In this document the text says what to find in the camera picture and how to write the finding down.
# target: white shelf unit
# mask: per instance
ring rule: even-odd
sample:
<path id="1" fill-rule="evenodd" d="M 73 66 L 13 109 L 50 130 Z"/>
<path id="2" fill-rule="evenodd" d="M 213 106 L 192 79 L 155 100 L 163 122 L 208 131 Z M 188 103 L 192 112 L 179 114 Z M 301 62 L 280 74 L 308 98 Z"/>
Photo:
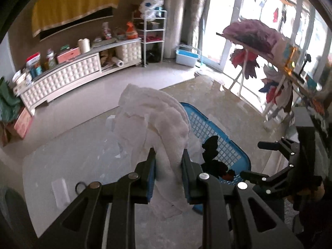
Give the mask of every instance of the white shelf unit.
<path id="1" fill-rule="evenodd" d="M 89 52 L 83 53 L 73 60 L 61 63 L 36 77 L 19 95 L 33 116 L 35 108 L 43 102 L 51 102 L 55 98 L 94 79 L 140 64 L 142 62 L 141 39 L 123 40 L 108 43 Z M 101 67 L 99 52 L 115 48 L 117 57 L 124 62 L 122 67 Z"/>
<path id="2" fill-rule="evenodd" d="M 155 17 L 154 20 L 163 20 L 163 28 L 161 29 L 152 29 L 148 30 L 147 29 L 147 22 L 150 20 L 150 18 L 134 18 L 132 16 L 133 20 L 144 20 L 144 29 L 137 29 L 137 31 L 143 32 L 144 36 L 141 41 L 143 44 L 143 66 L 146 67 L 146 46 L 147 44 L 153 44 L 153 43 L 162 43 L 161 45 L 161 57 L 160 57 L 160 62 L 162 63 L 163 58 L 164 58 L 164 46 L 165 46 L 165 31 L 166 31 L 166 20 L 167 20 L 167 11 L 166 10 L 156 10 L 156 12 L 162 12 L 161 15 L 164 17 Z M 163 39 L 162 40 L 156 40 L 156 41 L 146 41 L 146 36 L 148 32 L 163 32 Z"/>

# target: blue laundry basket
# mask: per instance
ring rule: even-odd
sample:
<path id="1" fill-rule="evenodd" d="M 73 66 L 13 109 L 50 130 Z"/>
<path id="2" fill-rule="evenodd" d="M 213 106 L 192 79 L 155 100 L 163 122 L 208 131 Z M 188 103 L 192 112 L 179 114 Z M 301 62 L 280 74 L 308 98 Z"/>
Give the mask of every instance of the blue laundry basket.
<path id="1" fill-rule="evenodd" d="M 203 113 L 197 110 L 194 106 L 188 103 L 181 103 L 186 110 L 190 126 L 197 138 L 204 143 L 211 136 L 218 136 L 219 152 L 216 159 L 225 163 L 229 169 L 235 171 L 233 181 L 226 181 L 220 178 L 220 181 L 225 184 L 235 185 L 242 181 L 240 172 L 243 170 L 251 170 L 250 159 L 247 154 L 240 149 L 229 137 L 213 122 L 211 122 Z M 202 205 L 194 205 L 194 210 L 203 212 Z"/>

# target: pink box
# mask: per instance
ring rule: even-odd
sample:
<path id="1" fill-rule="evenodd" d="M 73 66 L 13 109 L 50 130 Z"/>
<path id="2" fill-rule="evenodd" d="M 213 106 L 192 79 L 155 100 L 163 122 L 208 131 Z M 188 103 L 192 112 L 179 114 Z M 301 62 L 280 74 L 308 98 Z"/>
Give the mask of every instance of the pink box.
<path id="1" fill-rule="evenodd" d="M 58 63 L 61 64 L 63 62 L 66 62 L 70 59 L 75 58 L 76 56 L 80 55 L 81 51 L 80 48 L 70 49 L 66 52 L 63 52 L 57 56 Z"/>
<path id="2" fill-rule="evenodd" d="M 5 128 L 12 134 L 19 136 L 21 139 L 24 139 L 30 125 L 32 123 L 33 117 L 30 115 L 28 110 L 25 107 L 21 107 L 20 114 L 17 120 L 14 120 L 5 125 Z"/>

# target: person's hand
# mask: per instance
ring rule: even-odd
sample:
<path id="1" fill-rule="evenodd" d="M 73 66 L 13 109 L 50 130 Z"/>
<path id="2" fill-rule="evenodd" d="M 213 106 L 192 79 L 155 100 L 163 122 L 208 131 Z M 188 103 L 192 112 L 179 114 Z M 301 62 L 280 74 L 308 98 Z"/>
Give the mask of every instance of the person's hand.
<path id="1" fill-rule="evenodd" d="M 317 190 L 310 190 L 308 188 L 301 190 L 297 195 L 310 195 L 310 199 L 314 201 L 320 201 L 325 194 L 323 182 L 317 187 Z M 287 196 L 287 200 L 294 203 L 294 198 L 292 195 Z"/>

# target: bottle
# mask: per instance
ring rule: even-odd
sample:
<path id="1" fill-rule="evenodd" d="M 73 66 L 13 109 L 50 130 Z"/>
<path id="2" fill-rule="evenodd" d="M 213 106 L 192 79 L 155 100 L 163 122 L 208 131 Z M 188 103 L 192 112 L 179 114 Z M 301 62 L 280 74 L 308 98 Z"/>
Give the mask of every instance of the bottle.
<path id="1" fill-rule="evenodd" d="M 105 40 L 112 38 L 111 29 L 108 27 L 108 22 L 103 22 L 103 38 Z"/>
<path id="2" fill-rule="evenodd" d="M 55 61 L 55 57 L 54 57 L 54 51 L 51 49 L 48 49 L 47 51 L 47 56 L 46 56 L 46 60 L 47 60 L 47 64 L 48 64 L 48 68 L 52 69 L 56 66 L 56 61 Z"/>

